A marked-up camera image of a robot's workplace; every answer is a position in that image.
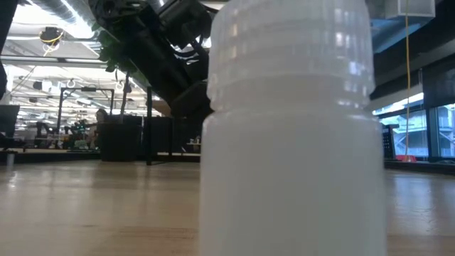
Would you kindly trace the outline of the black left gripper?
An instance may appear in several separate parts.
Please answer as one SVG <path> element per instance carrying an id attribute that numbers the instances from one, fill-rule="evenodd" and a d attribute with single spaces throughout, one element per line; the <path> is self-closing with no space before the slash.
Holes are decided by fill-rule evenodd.
<path id="1" fill-rule="evenodd" d="M 213 112 L 207 96 L 207 87 L 206 81 L 190 86 L 171 103 L 171 114 L 178 118 L 205 119 Z"/>

